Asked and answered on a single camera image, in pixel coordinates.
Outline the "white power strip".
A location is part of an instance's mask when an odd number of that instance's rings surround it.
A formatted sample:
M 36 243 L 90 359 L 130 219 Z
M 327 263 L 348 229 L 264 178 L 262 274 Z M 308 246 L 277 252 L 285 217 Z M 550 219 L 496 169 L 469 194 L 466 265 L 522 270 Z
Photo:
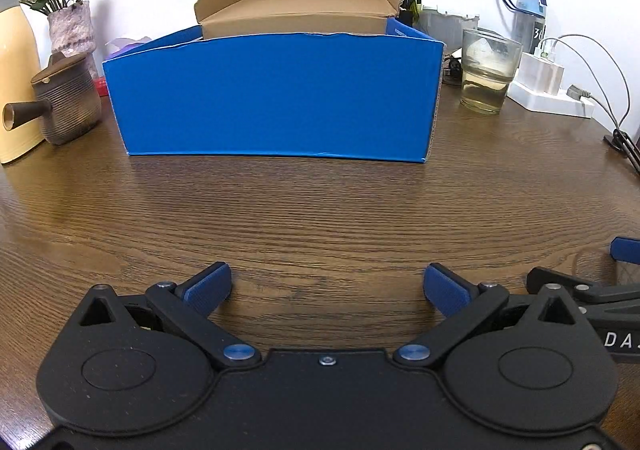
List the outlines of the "white power strip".
M 533 113 L 590 119 L 596 107 L 591 101 L 570 98 L 565 90 L 560 90 L 557 94 L 536 92 L 517 81 L 511 82 L 506 95 Z

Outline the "white charger adapter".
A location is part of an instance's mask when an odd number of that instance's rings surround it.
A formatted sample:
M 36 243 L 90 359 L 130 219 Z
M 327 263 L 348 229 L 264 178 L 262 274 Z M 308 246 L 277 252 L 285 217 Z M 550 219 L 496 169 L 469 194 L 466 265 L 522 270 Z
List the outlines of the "white charger adapter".
M 531 92 L 557 95 L 564 68 L 540 55 L 523 53 L 514 80 Z

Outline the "glass of tea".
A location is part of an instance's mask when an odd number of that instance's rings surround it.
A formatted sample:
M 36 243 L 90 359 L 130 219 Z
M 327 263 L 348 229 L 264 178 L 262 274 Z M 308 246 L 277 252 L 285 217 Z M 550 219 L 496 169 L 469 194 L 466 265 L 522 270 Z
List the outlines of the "glass of tea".
M 520 65 L 523 46 L 480 29 L 462 38 L 461 104 L 485 115 L 498 115 Z

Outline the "brown ceramic teapot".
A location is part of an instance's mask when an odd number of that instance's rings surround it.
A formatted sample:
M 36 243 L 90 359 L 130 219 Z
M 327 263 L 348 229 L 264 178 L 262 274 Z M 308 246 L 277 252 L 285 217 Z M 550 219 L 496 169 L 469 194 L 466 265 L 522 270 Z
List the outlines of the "brown ceramic teapot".
M 52 145 L 73 141 L 101 119 L 102 105 L 88 66 L 88 52 L 65 56 L 56 52 L 49 65 L 32 77 L 35 100 L 8 103 L 2 124 L 12 131 L 35 121 Z

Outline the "red small box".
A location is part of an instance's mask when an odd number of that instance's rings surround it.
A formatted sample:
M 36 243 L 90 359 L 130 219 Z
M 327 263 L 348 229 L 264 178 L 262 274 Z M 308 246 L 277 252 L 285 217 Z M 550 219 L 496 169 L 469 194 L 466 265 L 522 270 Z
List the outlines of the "red small box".
M 105 98 L 108 95 L 107 84 L 104 77 L 96 78 L 96 80 L 94 80 L 94 87 L 96 87 L 96 91 L 101 98 Z

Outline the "blue water bottle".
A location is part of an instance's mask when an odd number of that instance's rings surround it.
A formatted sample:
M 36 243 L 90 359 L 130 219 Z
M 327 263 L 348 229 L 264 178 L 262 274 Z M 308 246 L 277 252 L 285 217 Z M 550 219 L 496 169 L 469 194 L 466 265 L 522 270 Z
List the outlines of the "blue water bottle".
M 534 54 L 546 32 L 547 0 L 501 0 L 513 14 L 511 39 L 521 43 L 523 51 Z

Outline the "white plastic container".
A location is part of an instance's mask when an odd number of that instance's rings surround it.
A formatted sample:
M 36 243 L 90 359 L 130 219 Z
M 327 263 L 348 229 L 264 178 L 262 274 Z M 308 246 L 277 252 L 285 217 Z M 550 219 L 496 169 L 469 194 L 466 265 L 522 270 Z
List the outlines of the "white plastic container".
M 427 36 L 442 42 L 445 45 L 445 54 L 450 55 L 462 48 L 463 31 L 476 29 L 479 21 L 478 16 L 460 16 L 423 9 L 420 12 L 418 28 Z

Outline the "purple tissue pack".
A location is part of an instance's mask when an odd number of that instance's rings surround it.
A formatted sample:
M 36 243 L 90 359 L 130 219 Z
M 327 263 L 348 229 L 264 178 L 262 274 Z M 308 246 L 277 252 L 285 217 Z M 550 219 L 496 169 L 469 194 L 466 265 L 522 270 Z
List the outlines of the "purple tissue pack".
M 142 44 L 150 41 L 151 38 L 148 36 L 144 36 L 140 39 L 114 38 L 105 45 L 107 52 L 106 58 L 115 58 L 117 55 L 124 54 L 129 50 L 137 48 L 137 46 L 142 46 Z

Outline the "blue cardboard box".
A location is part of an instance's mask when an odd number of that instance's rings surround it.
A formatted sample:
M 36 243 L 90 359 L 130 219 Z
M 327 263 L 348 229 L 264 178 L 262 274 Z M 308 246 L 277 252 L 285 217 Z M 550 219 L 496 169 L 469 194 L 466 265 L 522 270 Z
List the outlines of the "blue cardboard box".
M 400 0 L 198 0 L 196 25 L 103 64 L 131 155 L 422 163 L 444 46 Z

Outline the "yellow thermos jug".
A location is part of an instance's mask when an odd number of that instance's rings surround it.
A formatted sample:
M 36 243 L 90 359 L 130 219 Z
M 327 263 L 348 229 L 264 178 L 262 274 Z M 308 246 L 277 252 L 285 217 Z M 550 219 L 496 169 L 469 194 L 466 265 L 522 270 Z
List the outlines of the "yellow thermos jug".
M 18 0 L 1 0 L 0 14 L 1 110 L 8 103 L 35 100 L 30 80 L 40 71 L 34 32 Z M 43 141 L 39 125 L 31 121 L 8 131 L 1 125 L 1 164 L 23 156 Z

